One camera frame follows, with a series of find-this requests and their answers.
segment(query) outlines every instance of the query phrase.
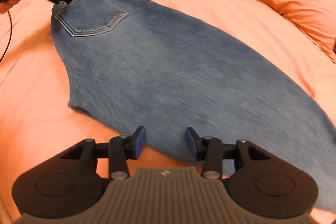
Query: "metal bolt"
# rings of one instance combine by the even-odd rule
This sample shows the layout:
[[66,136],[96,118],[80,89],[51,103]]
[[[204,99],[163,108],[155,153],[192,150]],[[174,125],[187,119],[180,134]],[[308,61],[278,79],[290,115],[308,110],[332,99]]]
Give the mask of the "metal bolt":
[[164,177],[166,177],[166,176],[170,175],[170,171],[164,170],[164,171],[160,172],[160,174],[163,175]]
[[210,170],[210,171],[205,171],[203,176],[206,179],[218,179],[221,175],[217,171]]
[[127,179],[127,173],[124,171],[116,171],[111,174],[111,178],[114,180],[124,180]]

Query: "black cable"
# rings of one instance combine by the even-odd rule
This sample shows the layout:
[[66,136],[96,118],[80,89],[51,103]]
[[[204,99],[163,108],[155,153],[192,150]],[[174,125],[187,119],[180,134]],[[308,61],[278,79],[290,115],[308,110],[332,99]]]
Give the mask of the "black cable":
[[7,50],[8,50],[8,48],[9,48],[9,45],[10,45],[11,40],[12,40],[12,33],[13,33],[12,17],[11,17],[11,14],[9,13],[9,10],[7,11],[7,13],[8,13],[8,16],[9,16],[9,21],[10,21],[10,35],[9,35],[9,40],[8,40],[7,47],[6,47],[6,49],[5,49],[5,51],[4,51],[3,55],[2,55],[2,57],[1,57],[1,59],[0,59],[0,63],[1,63],[1,61],[3,60],[3,58],[5,57],[5,54],[6,54]]

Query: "jeans back pocket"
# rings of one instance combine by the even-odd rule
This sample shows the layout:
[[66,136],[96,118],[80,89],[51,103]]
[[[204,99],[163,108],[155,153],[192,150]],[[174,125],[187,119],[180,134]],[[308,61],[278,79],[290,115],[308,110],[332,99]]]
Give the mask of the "jeans back pocket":
[[111,31],[127,15],[107,0],[73,0],[55,18],[72,37],[84,37]]

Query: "bed sheet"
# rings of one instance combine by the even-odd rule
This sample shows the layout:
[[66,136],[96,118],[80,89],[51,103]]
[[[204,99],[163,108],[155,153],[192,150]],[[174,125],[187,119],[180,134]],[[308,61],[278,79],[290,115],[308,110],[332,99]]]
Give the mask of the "bed sheet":
[[[336,66],[313,42],[271,8],[255,0],[152,0],[214,25],[256,50],[304,89],[336,124]],[[23,0],[11,9],[13,37],[0,69],[0,193],[11,216],[14,180],[85,138],[107,142],[118,133],[67,107],[69,82],[50,34],[52,4]],[[0,51],[9,37],[0,17]],[[107,177],[107,161],[98,173]],[[140,166],[183,166],[145,148]]]

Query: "jeans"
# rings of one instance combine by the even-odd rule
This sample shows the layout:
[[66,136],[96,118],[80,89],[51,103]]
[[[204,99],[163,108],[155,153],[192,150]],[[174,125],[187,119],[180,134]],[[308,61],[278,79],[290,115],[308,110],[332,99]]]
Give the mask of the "jeans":
[[317,206],[336,209],[335,126],[241,41],[147,0],[73,0],[53,7],[51,23],[74,110],[125,134],[143,125],[150,147],[185,162],[188,126],[247,139],[310,174]]

